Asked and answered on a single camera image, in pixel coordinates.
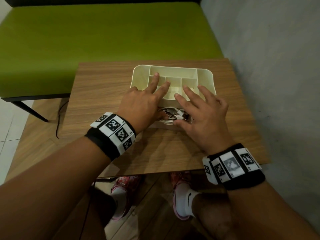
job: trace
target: red shoe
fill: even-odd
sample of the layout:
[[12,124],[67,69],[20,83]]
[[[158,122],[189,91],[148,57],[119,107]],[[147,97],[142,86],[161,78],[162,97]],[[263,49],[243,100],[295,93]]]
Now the red shoe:
[[172,172],[170,173],[170,180],[173,186],[173,211],[174,214],[182,221],[186,221],[190,218],[190,216],[181,216],[177,213],[176,210],[176,187],[181,183],[186,183],[191,186],[191,174],[189,171],[185,172]]
[[111,193],[116,188],[124,189],[127,192],[126,194],[127,202],[126,202],[123,214],[120,217],[116,217],[116,218],[112,217],[114,221],[118,221],[122,217],[126,216],[126,214],[129,212],[132,206],[133,192],[138,188],[141,178],[142,178],[141,175],[136,175],[136,176],[118,177],[116,179],[114,186],[111,188]]

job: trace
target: green seat cushion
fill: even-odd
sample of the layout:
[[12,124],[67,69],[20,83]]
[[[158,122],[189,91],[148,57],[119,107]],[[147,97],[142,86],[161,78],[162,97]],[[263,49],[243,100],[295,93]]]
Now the green seat cushion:
[[193,2],[16,7],[0,25],[0,97],[70,93],[79,62],[221,57]]

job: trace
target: power cord on floor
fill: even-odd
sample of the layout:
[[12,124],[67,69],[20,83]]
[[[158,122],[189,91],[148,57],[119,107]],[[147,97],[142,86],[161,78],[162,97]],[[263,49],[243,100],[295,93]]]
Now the power cord on floor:
[[89,214],[89,209],[90,209],[90,205],[91,205],[91,200],[92,200],[92,194],[90,194],[90,198],[89,198],[89,204],[88,204],[88,207],[87,207],[87,211],[85,213],[85,217],[84,217],[84,221],[83,221],[83,224],[82,224],[82,229],[81,229],[81,233],[80,233],[80,236],[79,236],[79,240],[81,240],[81,237],[82,237],[82,234],[83,234],[83,230],[85,229],[85,225],[86,225],[86,221],[87,221],[87,217],[88,217],[88,214]]
[[58,138],[58,139],[59,139],[59,137],[58,137],[58,129],[59,129],[59,125],[60,125],[60,111],[61,111],[61,109],[62,109],[68,102],[69,102],[69,100],[66,101],[66,102],[60,107],[60,109],[59,109],[59,111],[58,111],[58,124],[57,124],[57,129],[56,129],[56,138]]

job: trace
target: sock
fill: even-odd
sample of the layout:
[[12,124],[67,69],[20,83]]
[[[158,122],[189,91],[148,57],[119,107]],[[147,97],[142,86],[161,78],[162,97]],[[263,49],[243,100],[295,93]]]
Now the sock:
[[111,197],[114,199],[117,209],[113,215],[114,218],[120,218],[125,211],[127,203],[127,192],[121,188],[115,188],[111,193]]
[[180,216],[193,216],[192,201],[199,192],[190,188],[187,183],[181,183],[176,187],[176,211]]

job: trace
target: table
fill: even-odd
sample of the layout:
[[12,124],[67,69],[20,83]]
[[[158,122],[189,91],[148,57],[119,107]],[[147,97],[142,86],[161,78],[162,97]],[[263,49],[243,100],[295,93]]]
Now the table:
[[[213,73],[217,95],[229,103],[226,116],[235,141],[246,146],[260,164],[270,163],[254,118],[228,59],[158,60],[80,63],[60,137],[65,143],[83,136],[105,112],[116,112],[140,64],[204,68]],[[204,153],[184,131],[148,128],[121,157],[100,175],[112,177],[203,169]]]

